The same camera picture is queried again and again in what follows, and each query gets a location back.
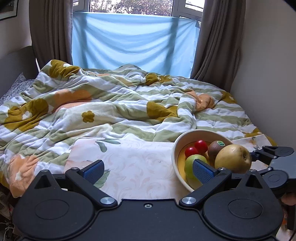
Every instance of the silver screw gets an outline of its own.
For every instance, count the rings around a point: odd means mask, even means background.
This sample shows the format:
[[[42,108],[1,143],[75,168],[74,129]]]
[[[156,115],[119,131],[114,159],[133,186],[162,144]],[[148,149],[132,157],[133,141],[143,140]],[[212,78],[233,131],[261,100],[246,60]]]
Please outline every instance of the silver screw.
[[[103,197],[103,198],[101,198],[100,202],[105,205],[110,205],[115,202],[115,199],[112,197]]]
[[[184,197],[181,202],[190,205],[196,203],[196,199],[194,197]]]
[[[150,204],[150,203],[146,203],[146,204],[144,205],[144,207],[146,207],[146,208],[151,208],[151,207],[152,207],[152,204]]]

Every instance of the pillow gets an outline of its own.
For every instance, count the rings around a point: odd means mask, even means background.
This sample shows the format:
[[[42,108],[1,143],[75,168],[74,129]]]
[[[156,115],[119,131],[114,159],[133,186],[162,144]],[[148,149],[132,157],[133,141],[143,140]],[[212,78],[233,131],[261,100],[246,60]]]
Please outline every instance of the pillow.
[[[10,89],[7,91],[6,94],[4,94],[0,98],[0,105],[3,105],[6,101],[9,101],[12,97],[15,97],[19,95],[20,92],[26,90],[30,85],[34,82],[34,80],[26,80],[23,73],[21,73],[17,79],[14,81]]]

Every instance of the tree foliage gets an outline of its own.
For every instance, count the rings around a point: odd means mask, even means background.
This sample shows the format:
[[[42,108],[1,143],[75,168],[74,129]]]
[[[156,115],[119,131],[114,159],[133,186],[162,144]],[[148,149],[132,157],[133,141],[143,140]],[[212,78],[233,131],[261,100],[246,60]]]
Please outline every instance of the tree foliage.
[[[91,0],[90,11],[171,16],[172,8],[173,0]]]

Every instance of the textured blue pad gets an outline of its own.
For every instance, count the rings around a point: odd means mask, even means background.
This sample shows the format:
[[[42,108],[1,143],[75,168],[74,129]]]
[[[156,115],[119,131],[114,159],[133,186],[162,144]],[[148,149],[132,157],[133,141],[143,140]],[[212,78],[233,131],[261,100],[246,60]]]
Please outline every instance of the textured blue pad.
[[[96,165],[90,167],[86,171],[83,171],[82,177],[89,181],[91,184],[95,184],[104,174],[104,163],[100,161]]]
[[[195,177],[202,183],[205,184],[207,181],[212,179],[215,175],[214,172],[206,168],[204,165],[197,161],[193,161],[192,170]]]

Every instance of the light blue curtain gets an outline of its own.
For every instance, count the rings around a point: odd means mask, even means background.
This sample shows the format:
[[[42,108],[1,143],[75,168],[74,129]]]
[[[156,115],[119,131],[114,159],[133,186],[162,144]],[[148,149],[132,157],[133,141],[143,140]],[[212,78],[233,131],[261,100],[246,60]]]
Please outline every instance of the light blue curtain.
[[[190,77],[196,20],[154,15],[73,13],[72,57],[82,68],[134,64],[147,72]]]

